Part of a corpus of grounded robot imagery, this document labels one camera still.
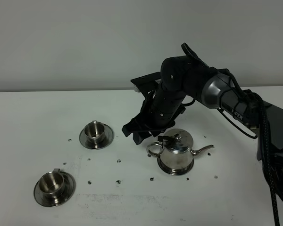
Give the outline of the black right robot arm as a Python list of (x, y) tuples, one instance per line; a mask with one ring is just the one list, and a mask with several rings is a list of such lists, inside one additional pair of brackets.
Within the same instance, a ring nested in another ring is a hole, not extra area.
[(140, 112), (122, 128), (136, 144), (174, 126), (183, 99), (230, 114), (258, 137), (257, 159), (272, 190), (283, 201), (283, 109), (249, 89), (242, 90), (227, 69), (209, 67), (187, 56), (165, 59), (159, 72), (132, 79), (143, 94)]

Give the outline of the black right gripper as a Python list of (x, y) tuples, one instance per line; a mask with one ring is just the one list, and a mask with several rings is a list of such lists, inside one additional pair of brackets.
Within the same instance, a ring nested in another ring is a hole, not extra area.
[(145, 89), (141, 93), (147, 99), (147, 103), (143, 105), (143, 114), (138, 113), (122, 127), (126, 137), (133, 134), (136, 145), (172, 127), (175, 113), (186, 97), (182, 91), (169, 91), (165, 87), (157, 87), (156, 90)]

